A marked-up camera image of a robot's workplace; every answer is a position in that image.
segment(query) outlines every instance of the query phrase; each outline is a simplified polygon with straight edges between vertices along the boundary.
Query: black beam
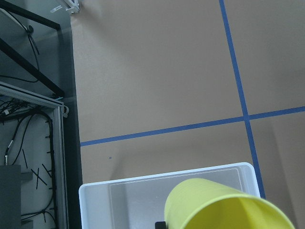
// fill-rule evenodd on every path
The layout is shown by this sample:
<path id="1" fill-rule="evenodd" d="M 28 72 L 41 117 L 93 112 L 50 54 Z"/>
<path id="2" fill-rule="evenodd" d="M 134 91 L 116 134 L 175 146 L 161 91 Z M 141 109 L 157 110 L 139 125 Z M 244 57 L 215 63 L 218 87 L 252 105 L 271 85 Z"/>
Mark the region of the black beam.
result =
<path id="1" fill-rule="evenodd" d="M 64 91 L 60 89 L 55 83 L 53 83 L 48 77 L 43 73 L 38 71 L 30 62 L 24 59 L 18 52 L 16 52 L 12 47 L 10 47 L 4 40 L 0 38 L 0 50 L 8 55 L 14 62 L 19 64 L 22 68 L 28 71 L 36 79 L 47 86 L 51 91 L 53 91 L 57 96 L 64 97 Z"/>
<path id="2" fill-rule="evenodd" d="M 25 10 L 25 9 L 19 7 L 19 6 L 11 4 L 11 3 L 9 3 L 5 0 L 0 0 L 0 8 L 4 9 L 6 11 L 9 11 L 11 13 L 18 14 L 18 15 L 24 17 L 24 18 L 27 18 L 27 19 L 30 19 L 32 21 L 38 22 L 40 24 L 49 26 L 53 29 L 56 29 L 56 30 L 61 29 L 61 25 L 57 24 L 56 22 L 53 22 L 49 19 L 46 19 L 42 16 L 39 16 L 39 15 L 35 14 L 35 13 L 32 13 L 31 11 Z"/>

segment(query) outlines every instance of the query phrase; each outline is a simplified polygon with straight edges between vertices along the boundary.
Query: white bracket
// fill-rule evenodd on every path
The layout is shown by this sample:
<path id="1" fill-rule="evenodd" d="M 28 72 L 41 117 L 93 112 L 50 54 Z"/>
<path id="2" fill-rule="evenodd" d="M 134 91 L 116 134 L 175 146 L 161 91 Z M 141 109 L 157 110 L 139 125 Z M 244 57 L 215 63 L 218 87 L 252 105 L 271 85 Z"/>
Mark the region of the white bracket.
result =
<path id="1" fill-rule="evenodd" d="M 79 0 L 57 0 L 57 2 L 65 8 L 69 14 L 75 14 L 80 11 Z"/>

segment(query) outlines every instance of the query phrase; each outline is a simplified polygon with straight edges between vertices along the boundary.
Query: white plastic bin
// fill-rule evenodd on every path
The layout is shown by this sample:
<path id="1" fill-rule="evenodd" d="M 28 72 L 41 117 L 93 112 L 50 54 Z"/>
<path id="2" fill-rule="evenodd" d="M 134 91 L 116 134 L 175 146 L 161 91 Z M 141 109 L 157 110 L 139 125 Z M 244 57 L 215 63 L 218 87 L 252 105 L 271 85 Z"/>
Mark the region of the white plastic bin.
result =
<path id="1" fill-rule="evenodd" d="M 190 178 L 205 178 L 260 197 L 254 168 L 246 162 L 144 177 L 84 184 L 79 189 L 84 229 L 154 229 L 164 221 L 171 190 Z"/>

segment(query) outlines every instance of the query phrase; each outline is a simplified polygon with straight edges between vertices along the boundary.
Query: blue tape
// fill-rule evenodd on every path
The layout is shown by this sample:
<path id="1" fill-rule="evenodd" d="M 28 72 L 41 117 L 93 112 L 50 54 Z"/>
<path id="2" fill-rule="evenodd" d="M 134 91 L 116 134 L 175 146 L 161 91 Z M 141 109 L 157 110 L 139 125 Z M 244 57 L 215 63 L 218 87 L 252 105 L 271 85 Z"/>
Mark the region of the blue tape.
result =
<path id="1" fill-rule="evenodd" d="M 228 21 L 227 13 L 225 10 L 224 0 L 219 0 L 219 4 L 220 4 L 220 9 L 221 9 L 221 14 L 223 16 L 224 30 L 225 30 L 225 34 L 226 34 L 228 45 L 229 45 L 231 61 L 232 61 L 232 65 L 233 65 L 240 104 L 241 104 L 242 111 L 243 111 L 244 124 L 245 124 L 246 130 L 247 130 L 249 147 L 250 147 L 253 166 L 254 166 L 255 174 L 256 174 L 256 178 L 257 178 L 258 188 L 259 188 L 261 197 L 265 198 L 265 191 L 264 191 L 264 186 L 263 186 L 263 181 L 262 181 L 262 175 L 261 175 L 260 167 L 258 164 L 257 153 L 256 153 L 255 144 L 254 144 L 254 139 L 253 139 L 253 133 L 252 133 L 250 119 L 249 119 L 249 115 L 248 115 L 246 100 L 244 97 L 242 80 L 241 80 L 240 74 L 239 74 L 237 59 L 236 59 L 235 50 L 234 50 L 234 46 L 233 46 L 233 40 L 232 40 L 232 36 L 231 36 L 231 32 L 230 32 L 229 21 Z"/>
<path id="2" fill-rule="evenodd" d="M 279 111 L 270 111 L 270 112 L 265 112 L 265 113 L 260 113 L 260 114 L 252 114 L 249 116 L 249 118 L 250 118 L 250 120 L 253 120 L 253 119 L 259 119 L 259 118 L 268 118 L 268 117 L 273 117 L 273 116 L 279 116 L 279 115 L 288 115 L 288 114 L 304 112 L 304 111 L 305 111 L 305 106 L 301 106 L 301 107 L 289 108 L 289 109 L 284 109 L 284 110 L 279 110 Z"/>
<path id="3" fill-rule="evenodd" d="M 166 129 L 152 130 L 152 131 L 140 132 L 140 133 L 135 133 L 135 134 L 130 134 L 130 135 L 121 135 L 121 136 L 116 136 L 116 137 L 108 137 L 108 138 L 102 138 L 102 139 L 97 139 L 97 140 L 92 140 L 92 141 L 81 142 L 81 146 L 90 146 L 90 145 L 94 145 L 94 144 L 114 142 L 114 141 L 126 140 L 126 139 L 131 139 L 131 138 L 137 138 L 137 137 L 160 135 L 160 134 L 165 134 L 165 133 L 170 133 L 170 132 L 191 130 L 191 129 L 208 127 L 208 126 L 213 126 L 213 125 L 236 123 L 236 122 L 241 122 L 243 120 L 244 120 L 243 117 L 235 117 L 235 118 L 226 118 L 226 119 L 220 119 L 220 120 L 216 120 L 216 121 L 197 123 L 197 124 L 191 124 L 191 125 L 182 125 L 182 126 L 171 127 L 171 128 L 166 128 Z"/>

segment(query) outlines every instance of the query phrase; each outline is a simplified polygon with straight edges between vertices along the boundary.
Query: yellow plastic cup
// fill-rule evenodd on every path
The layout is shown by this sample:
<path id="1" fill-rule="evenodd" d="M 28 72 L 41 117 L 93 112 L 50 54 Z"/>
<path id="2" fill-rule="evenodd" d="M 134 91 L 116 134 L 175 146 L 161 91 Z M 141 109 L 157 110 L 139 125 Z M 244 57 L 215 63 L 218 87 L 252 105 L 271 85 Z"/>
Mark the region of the yellow plastic cup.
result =
<path id="1" fill-rule="evenodd" d="M 272 203 L 201 178 L 170 192 L 164 217 L 168 229 L 294 229 Z"/>

